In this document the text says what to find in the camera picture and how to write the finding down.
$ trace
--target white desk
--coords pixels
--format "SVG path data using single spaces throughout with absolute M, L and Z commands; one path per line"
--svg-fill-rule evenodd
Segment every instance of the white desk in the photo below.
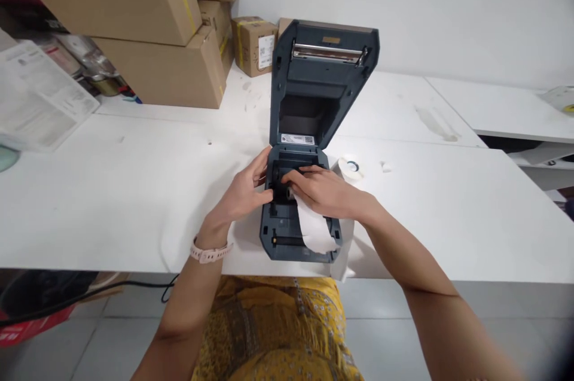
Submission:
M 544 91 L 427 80 L 480 135 L 574 144 L 574 119 L 538 98 Z
M 543 91 L 428 78 L 429 83 L 479 135 L 542 141 L 533 150 L 511 154 L 543 190 L 574 185 L 574 117 L 540 99 Z
M 97 114 L 234 128 L 269 139 L 271 74 L 249 78 L 234 64 L 219 110 L 137 105 L 103 98 Z M 373 72 L 337 130 L 340 136 L 486 147 L 422 77 Z
M 178 271 L 204 213 L 266 143 L 240 127 L 94 115 L 55 153 L 0 174 L 0 266 Z M 361 185 L 453 280 L 574 283 L 574 224 L 502 152 L 336 136 L 326 153 L 362 158 Z M 327 273 L 269 260 L 259 215 L 233 226 L 224 273 Z M 349 267 L 385 277 L 360 226 L 355 236 Z

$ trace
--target white floor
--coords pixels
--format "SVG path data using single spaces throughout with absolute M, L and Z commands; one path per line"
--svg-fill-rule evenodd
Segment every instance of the white floor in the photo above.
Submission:
M 169 282 L 171 275 L 133 275 Z M 574 286 L 458 283 L 488 332 L 529 379 L 546 378 L 574 334 Z M 366 380 L 428 380 L 406 301 L 394 281 L 341 284 L 347 344 Z M 79 307 L 38 337 L 0 349 L 0 380 L 127 380 L 157 328 L 162 291 L 128 288 Z

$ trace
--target printer sticker label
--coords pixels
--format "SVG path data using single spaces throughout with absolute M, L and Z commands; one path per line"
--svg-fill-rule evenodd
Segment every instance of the printer sticker label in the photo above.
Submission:
M 315 138 L 313 136 L 281 134 L 281 143 L 290 143 L 295 145 L 314 145 Z
M 259 70 L 263 70 L 273 64 L 273 47 L 275 36 L 259 37 Z

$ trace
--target wristwatch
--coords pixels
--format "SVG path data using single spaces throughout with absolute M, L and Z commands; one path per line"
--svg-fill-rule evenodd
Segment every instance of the wristwatch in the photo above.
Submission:
M 233 243 L 227 243 L 223 248 L 216 249 L 199 249 L 196 247 L 197 236 L 193 238 L 191 242 L 190 255 L 199 261 L 200 264 L 212 263 L 214 261 L 220 260 L 231 252 L 233 249 Z

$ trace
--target yellow dress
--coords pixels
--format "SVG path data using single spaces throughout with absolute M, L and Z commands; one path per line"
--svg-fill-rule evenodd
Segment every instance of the yellow dress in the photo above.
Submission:
M 362 380 L 331 278 L 222 276 L 192 381 Z

